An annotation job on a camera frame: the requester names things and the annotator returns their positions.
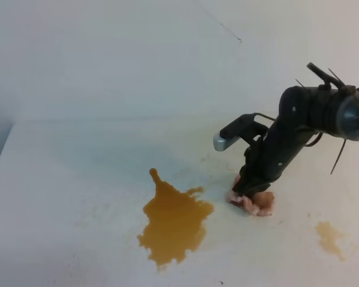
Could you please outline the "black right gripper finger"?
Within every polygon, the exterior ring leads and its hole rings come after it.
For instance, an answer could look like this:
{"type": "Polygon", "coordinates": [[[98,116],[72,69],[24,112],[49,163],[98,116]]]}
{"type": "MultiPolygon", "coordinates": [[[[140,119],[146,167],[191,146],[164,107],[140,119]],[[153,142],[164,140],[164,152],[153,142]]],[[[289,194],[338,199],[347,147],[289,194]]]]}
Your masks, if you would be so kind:
{"type": "Polygon", "coordinates": [[[233,182],[232,191],[237,196],[245,196],[247,191],[247,181],[245,178],[237,176],[233,182]]]}
{"type": "Polygon", "coordinates": [[[270,187],[271,183],[263,181],[250,181],[246,184],[244,196],[253,198],[255,194],[266,191],[270,187]]]}

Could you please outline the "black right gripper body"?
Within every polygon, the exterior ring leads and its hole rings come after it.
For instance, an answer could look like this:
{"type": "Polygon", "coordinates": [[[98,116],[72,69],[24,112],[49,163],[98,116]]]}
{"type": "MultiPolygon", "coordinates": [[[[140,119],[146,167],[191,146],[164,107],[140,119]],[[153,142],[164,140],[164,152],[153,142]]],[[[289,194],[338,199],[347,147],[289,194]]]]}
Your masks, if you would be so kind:
{"type": "Polygon", "coordinates": [[[283,92],[279,114],[267,133],[245,153],[240,176],[250,181],[273,183],[294,157],[317,134],[308,124],[311,92],[303,87],[290,87],[283,92]]]}

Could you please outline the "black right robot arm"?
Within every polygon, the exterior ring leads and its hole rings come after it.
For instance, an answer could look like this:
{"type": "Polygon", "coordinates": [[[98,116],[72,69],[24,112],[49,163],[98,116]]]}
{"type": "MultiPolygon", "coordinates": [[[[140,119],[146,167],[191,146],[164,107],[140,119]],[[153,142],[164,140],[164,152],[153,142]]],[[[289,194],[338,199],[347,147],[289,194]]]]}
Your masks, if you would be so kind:
{"type": "Polygon", "coordinates": [[[323,133],[345,141],[359,141],[359,87],[346,85],[313,63],[310,69],[323,83],[317,87],[294,86],[279,101],[278,116],[270,127],[250,116],[251,127],[260,128],[260,137],[250,140],[245,164],[233,190],[251,198],[267,190],[307,146],[314,135],[323,133]]]}

